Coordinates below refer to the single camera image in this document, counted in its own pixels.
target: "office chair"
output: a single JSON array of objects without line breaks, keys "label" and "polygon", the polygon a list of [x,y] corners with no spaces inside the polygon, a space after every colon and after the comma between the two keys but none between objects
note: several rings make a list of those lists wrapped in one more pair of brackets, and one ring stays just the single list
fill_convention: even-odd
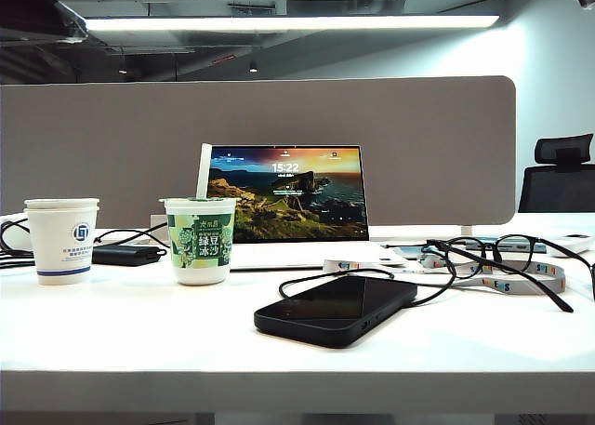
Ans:
[{"label": "office chair", "polygon": [[535,161],[522,181],[520,213],[595,212],[595,165],[589,147],[593,134],[539,139]]}]

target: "laptop lock screen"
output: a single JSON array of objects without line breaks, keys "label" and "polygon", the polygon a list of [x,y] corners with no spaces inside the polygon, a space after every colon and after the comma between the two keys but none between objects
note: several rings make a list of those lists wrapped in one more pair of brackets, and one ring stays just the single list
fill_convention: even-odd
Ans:
[{"label": "laptop lock screen", "polygon": [[213,146],[209,197],[236,197],[233,242],[367,240],[357,146]]}]

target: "gray wall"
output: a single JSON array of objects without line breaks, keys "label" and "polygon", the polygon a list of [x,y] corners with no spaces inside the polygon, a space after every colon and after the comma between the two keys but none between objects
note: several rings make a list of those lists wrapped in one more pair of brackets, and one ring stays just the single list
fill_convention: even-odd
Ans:
[{"label": "gray wall", "polygon": [[[517,87],[517,200],[543,137],[595,132],[595,11],[576,0],[513,0],[507,25],[387,49],[286,79],[503,74]],[[591,156],[595,156],[592,146]]]},{"label": "gray wall", "polygon": [[514,211],[515,91],[503,77],[2,88],[2,212],[98,196],[99,226],[148,225],[195,192],[201,142],[361,144],[372,224]]}]

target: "gray partition panel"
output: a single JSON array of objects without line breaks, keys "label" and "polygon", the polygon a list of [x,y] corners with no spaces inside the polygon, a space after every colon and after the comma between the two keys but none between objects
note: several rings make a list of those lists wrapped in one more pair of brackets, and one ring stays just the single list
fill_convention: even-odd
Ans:
[{"label": "gray partition panel", "polygon": [[202,142],[361,144],[370,223],[486,224],[515,209],[515,89],[502,76],[3,86],[2,213],[97,196],[145,226],[193,195]]}]

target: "ceiling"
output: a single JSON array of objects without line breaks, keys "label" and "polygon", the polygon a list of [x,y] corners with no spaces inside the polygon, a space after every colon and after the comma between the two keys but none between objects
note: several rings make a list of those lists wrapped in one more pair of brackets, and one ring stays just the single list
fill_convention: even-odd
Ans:
[{"label": "ceiling", "polygon": [[[507,0],[58,0],[82,18],[498,14]],[[93,32],[77,44],[2,39],[7,83],[263,79],[436,31],[285,33]],[[251,75],[247,63],[258,60]]]}]

